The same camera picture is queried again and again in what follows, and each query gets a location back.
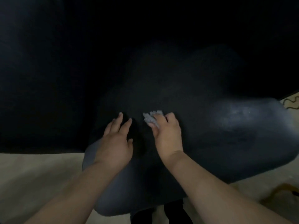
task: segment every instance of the hand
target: hand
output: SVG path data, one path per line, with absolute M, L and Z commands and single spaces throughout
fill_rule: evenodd
M 117 173 L 130 162 L 133 155 L 133 139 L 127 141 L 132 119 L 121 127 L 122 121 L 123 114 L 119 113 L 117 119 L 107 125 L 95 156 L 95 164 L 107 165 Z
M 172 156 L 183 153 L 181 128 L 173 113 L 163 115 L 155 114 L 160 128 L 149 123 L 155 138 L 155 144 L 162 162 L 167 165 Z

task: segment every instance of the beige floor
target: beige floor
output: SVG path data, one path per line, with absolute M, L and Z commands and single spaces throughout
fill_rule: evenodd
M 295 101 L 299 93 L 292 95 Z M 295 103 L 286 100 L 286 107 L 299 107 L 299 99 Z M 299 110 L 288 109 L 294 120 L 299 123 Z M 17 155 L 0 154 L 0 223 L 22 223 L 43 204 L 58 193 L 70 178 L 81 171 L 83 154 L 54 155 Z M 245 195 L 260 200 L 281 183 L 299 186 L 299 157 L 291 163 L 266 173 L 234 183 Z M 185 210 L 194 224 L 202 223 L 192 205 L 185 200 Z M 266 204 L 277 213 L 299 223 L 299 197 L 290 192 L 278 193 Z M 166 224 L 168 220 L 163 207 L 158 207 L 154 216 L 155 224 Z M 129 215 L 103 217 L 92 212 L 88 224 L 130 223 Z

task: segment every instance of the human arm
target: human arm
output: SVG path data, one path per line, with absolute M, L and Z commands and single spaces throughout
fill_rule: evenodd
M 155 115 L 158 153 L 206 224 L 287 224 L 273 211 L 242 195 L 202 168 L 183 152 L 181 129 L 173 113 Z
M 107 125 L 94 163 L 25 224 L 82 224 L 87 221 L 96 200 L 132 158 L 133 140 L 126 140 L 132 120 L 120 127 L 122 120 L 120 113 Z

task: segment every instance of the finger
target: finger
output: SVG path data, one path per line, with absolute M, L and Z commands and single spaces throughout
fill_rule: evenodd
M 128 140 L 128 148 L 129 150 L 133 150 L 133 139 Z
M 124 136 L 127 136 L 129 133 L 131 124 L 132 124 L 132 119 L 129 119 L 127 122 L 125 122 L 124 125 L 122 125 L 122 127 L 119 130 L 119 133 L 121 133 Z
M 153 124 L 151 122 L 148 125 L 152 129 L 152 134 L 154 135 L 154 138 L 157 138 L 158 135 L 159 135 L 159 128 L 155 124 Z
M 157 120 L 157 123 L 160 127 L 167 124 L 167 120 L 163 115 L 160 114 L 154 114 L 155 119 Z
M 171 112 L 166 115 L 166 118 L 169 123 L 176 124 L 176 116 Z
M 119 128 L 121 127 L 122 121 L 123 121 L 123 114 L 120 112 L 116 120 L 113 121 L 110 132 L 117 133 L 119 131 Z
M 110 123 L 108 123 L 107 127 L 105 128 L 105 131 L 104 131 L 104 136 L 106 136 L 108 133 L 110 133 L 110 130 L 111 130 L 111 126 L 112 126 L 112 123 L 115 119 L 113 119 Z

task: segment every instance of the forearm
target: forearm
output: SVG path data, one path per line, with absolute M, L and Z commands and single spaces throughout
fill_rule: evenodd
M 96 200 L 116 174 L 104 164 L 91 165 L 26 224 L 85 223 Z
M 166 167 L 185 190 L 206 224 L 290 223 L 206 171 L 186 154 Z

